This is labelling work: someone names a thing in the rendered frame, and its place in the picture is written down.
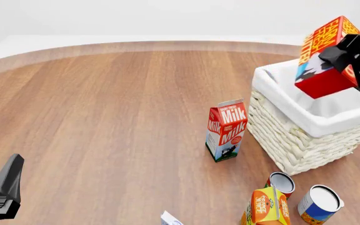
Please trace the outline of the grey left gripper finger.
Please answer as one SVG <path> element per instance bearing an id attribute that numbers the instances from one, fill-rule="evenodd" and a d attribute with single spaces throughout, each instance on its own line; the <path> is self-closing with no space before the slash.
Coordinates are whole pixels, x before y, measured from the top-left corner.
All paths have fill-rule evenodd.
<path id="1" fill-rule="evenodd" d="M 0 198 L 21 203 L 20 180 L 24 158 L 13 154 L 0 170 Z"/>

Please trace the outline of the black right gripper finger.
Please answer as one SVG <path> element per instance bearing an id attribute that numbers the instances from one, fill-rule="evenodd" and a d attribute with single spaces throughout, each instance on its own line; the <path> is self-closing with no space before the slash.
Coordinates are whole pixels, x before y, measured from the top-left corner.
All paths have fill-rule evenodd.
<path id="1" fill-rule="evenodd" d="M 347 34 L 342 39 L 342 48 L 360 47 L 360 34 Z"/>
<path id="2" fill-rule="evenodd" d="M 356 72 L 360 69 L 357 58 L 355 58 L 356 55 L 359 55 L 359 53 L 352 50 L 341 50 L 337 46 L 331 46 L 319 54 L 319 58 L 330 63 L 339 73 L 342 73 L 349 65 L 351 65 L 352 70 Z"/>

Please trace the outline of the red orange butter box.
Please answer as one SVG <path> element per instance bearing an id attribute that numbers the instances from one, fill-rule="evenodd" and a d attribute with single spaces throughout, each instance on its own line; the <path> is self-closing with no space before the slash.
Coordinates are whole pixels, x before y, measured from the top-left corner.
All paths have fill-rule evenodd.
<path id="1" fill-rule="evenodd" d="M 326 48 L 336 46 L 348 34 L 360 34 L 360 30 L 345 16 L 339 16 L 304 39 L 294 83 L 297 88 L 317 99 L 358 86 L 352 66 L 337 71 L 319 58 Z"/>

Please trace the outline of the white cloth basket liner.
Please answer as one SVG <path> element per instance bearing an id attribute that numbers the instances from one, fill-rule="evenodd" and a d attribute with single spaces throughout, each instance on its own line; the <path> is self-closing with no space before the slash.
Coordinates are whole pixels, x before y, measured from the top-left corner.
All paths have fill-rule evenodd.
<path id="1" fill-rule="evenodd" d="M 257 67 L 252 87 L 264 96 L 264 106 L 280 121 L 320 138 L 360 125 L 360 92 L 354 88 L 312 99 L 294 85 L 296 59 Z"/>

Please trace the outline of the white woven basket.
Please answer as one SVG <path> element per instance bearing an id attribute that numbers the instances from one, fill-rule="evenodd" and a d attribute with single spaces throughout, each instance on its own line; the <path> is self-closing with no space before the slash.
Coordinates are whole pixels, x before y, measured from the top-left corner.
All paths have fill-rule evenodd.
<path id="1" fill-rule="evenodd" d="M 252 85 L 247 128 L 276 166 L 290 176 L 351 154 L 360 144 L 360 125 L 321 137 L 312 137 L 296 125 L 286 127 L 264 106 L 264 96 Z"/>

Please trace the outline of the white box with blue print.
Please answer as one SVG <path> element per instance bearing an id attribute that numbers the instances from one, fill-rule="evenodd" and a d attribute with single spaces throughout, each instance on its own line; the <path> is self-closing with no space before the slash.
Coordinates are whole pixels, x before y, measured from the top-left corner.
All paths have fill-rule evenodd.
<path id="1" fill-rule="evenodd" d="M 161 225 L 184 225 L 178 219 L 176 219 L 173 215 L 164 211 L 161 214 Z"/>

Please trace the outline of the red white milk carton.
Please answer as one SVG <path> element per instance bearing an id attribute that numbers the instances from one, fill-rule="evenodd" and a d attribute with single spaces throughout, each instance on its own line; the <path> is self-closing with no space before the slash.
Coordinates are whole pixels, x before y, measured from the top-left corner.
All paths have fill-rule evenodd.
<path id="1" fill-rule="evenodd" d="M 215 162 L 238 155 L 247 123 L 243 98 L 210 108 L 205 145 Z"/>

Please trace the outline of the red labelled tin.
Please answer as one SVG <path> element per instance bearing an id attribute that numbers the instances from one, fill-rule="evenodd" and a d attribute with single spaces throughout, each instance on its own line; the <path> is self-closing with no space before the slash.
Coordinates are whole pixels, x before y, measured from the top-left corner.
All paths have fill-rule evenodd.
<path id="1" fill-rule="evenodd" d="M 286 199 L 289 199 L 291 194 L 295 191 L 296 185 L 287 174 L 284 174 L 283 172 L 273 172 L 270 174 L 265 184 L 265 188 L 267 187 L 275 187 L 286 196 Z"/>

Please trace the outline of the blue yellow labelled tin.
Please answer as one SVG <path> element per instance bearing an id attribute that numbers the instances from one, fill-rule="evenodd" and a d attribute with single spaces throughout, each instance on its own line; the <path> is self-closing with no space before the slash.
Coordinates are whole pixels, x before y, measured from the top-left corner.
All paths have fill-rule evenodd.
<path id="1" fill-rule="evenodd" d="M 343 200 L 331 188 L 313 185 L 297 205 L 297 211 L 306 223 L 323 225 L 343 207 Z"/>

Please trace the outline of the orange juice carton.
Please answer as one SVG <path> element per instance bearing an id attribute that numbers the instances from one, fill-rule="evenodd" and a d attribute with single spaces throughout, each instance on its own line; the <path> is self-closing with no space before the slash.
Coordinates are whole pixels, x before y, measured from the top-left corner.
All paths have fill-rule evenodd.
<path id="1" fill-rule="evenodd" d="M 253 191 L 239 225 L 291 225 L 286 196 L 275 187 Z"/>

